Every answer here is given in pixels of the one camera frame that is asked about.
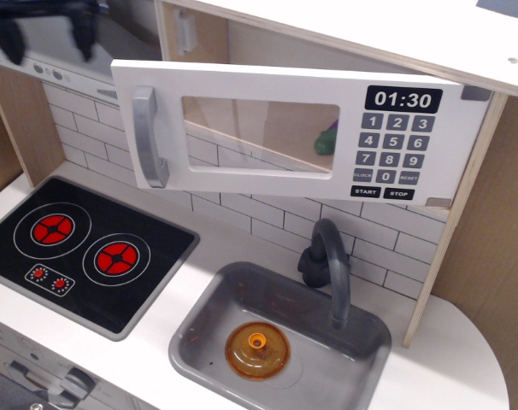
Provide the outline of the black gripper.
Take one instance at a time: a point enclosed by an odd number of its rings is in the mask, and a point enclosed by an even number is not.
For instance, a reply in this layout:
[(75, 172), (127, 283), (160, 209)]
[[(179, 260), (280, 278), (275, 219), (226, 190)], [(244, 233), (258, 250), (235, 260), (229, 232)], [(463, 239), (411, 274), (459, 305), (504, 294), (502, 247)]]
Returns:
[(71, 21), (76, 47), (85, 62), (93, 57), (96, 43), (96, 16), (109, 11), (108, 1), (96, 0), (0, 0), (0, 48), (15, 65), (21, 65), (25, 41), (12, 19), (63, 16)]

